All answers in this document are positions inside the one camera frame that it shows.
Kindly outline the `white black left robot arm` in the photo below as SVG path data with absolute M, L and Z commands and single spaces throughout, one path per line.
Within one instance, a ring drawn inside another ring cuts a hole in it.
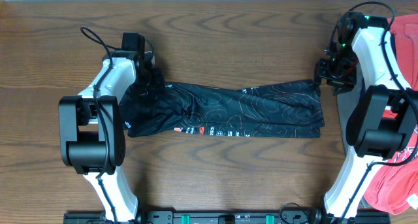
M 93 186 L 102 212 L 69 212 L 64 223 L 145 223 L 123 170 L 125 124 L 119 103 L 155 63 L 151 51 L 115 51 L 103 58 L 94 81 L 59 101 L 61 158 Z

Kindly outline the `black orange-patterned jersey shirt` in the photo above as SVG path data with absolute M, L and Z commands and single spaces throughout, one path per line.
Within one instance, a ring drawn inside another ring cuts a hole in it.
M 318 138 L 321 92 L 312 80 L 238 90 L 167 82 L 159 91 L 127 92 L 120 114 L 130 137 L 163 131 L 210 136 Z

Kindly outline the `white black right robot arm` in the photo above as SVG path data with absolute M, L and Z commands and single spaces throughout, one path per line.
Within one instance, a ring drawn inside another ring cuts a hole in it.
M 349 146 L 343 167 L 323 198 L 322 223 L 354 223 L 367 187 L 388 159 L 403 150 L 417 125 L 417 92 L 398 67 L 384 17 L 349 11 L 334 29 L 327 58 L 315 65 L 316 86 L 326 80 L 336 93 L 361 86 L 346 123 Z

